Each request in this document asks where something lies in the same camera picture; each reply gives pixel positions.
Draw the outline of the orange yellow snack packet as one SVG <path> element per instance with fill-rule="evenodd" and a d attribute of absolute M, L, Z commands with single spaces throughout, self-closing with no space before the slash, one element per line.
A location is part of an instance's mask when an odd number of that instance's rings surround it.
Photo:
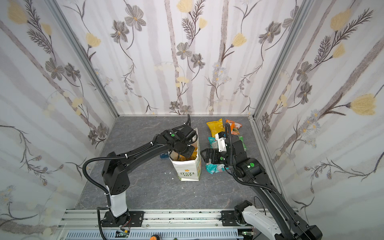
<path fill-rule="evenodd" d="M 194 161 L 197 158 L 197 156 L 198 156 L 197 153 L 193 153 L 189 158 L 179 155 L 179 157 L 177 158 L 177 161 L 179 162 Z"/>

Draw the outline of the teal snack packet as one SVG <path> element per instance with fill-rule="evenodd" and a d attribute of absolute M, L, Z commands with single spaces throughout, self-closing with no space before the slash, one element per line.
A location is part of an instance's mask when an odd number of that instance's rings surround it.
<path fill-rule="evenodd" d="M 225 171 L 225 166 L 223 164 L 206 164 L 206 170 L 210 174 L 221 173 Z"/>
<path fill-rule="evenodd" d="M 218 141 L 214 137 L 208 137 L 209 143 L 210 143 L 210 148 L 211 149 L 218 149 Z"/>

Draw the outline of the white green paper bag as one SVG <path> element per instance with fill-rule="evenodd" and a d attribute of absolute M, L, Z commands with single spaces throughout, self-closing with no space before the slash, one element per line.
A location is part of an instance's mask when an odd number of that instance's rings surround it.
<path fill-rule="evenodd" d="M 200 143 L 199 143 L 199 140 L 196 139 L 196 137 L 194 137 L 193 140 L 196 140 L 192 144 L 192 146 L 195 147 L 194 153 L 197 153 L 198 155 L 194 161 L 179 162 L 177 161 L 179 154 L 177 154 L 175 151 L 169 152 L 170 154 L 169 158 L 178 174 L 178 178 L 184 182 L 188 182 L 188 181 L 196 182 L 200 180 L 200 175 L 202 170 Z"/>

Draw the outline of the green snack packet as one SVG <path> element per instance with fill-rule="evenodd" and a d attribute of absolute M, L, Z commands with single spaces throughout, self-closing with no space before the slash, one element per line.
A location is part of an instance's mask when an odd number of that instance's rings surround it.
<path fill-rule="evenodd" d="M 246 147 L 246 145 L 245 145 L 245 143 L 244 143 L 244 137 L 243 137 L 243 136 L 239 136 L 239 140 L 242 142 L 244 151 L 246 151 L 246 150 L 247 150 L 247 147 Z"/>

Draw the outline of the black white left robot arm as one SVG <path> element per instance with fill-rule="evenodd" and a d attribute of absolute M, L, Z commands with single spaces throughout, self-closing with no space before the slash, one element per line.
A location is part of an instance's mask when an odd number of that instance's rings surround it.
<path fill-rule="evenodd" d="M 126 191 L 130 186 L 128 174 L 141 164 L 163 153 L 176 153 L 177 157 L 186 159 L 192 157 L 198 140 L 197 131 L 191 127 L 191 117 L 181 126 L 168 129 L 154 136 L 149 142 L 134 150 L 122 154 L 110 153 L 106 157 L 98 157 L 85 161 L 82 172 L 89 183 L 100 188 L 107 198 L 107 206 L 97 208 L 97 211 L 106 210 L 104 219 L 98 216 L 99 227 L 127 226 L 132 220 L 127 201 Z M 103 184 L 90 177 L 87 166 L 90 163 L 102 161 L 105 163 L 102 170 Z"/>

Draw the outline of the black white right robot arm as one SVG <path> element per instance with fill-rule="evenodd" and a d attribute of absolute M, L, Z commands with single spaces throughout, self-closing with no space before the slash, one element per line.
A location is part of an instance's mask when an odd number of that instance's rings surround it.
<path fill-rule="evenodd" d="M 223 164 L 237 183 L 255 191 L 271 214 L 267 217 L 244 201 L 235 207 L 237 224 L 251 225 L 269 240 L 320 240 L 323 237 L 316 225 L 309 225 L 293 210 L 260 162 L 248 157 L 243 142 L 232 135 L 230 124 L 217 136 L 218 148 L 201 151 L 203 160 L 208 164 Z"/>

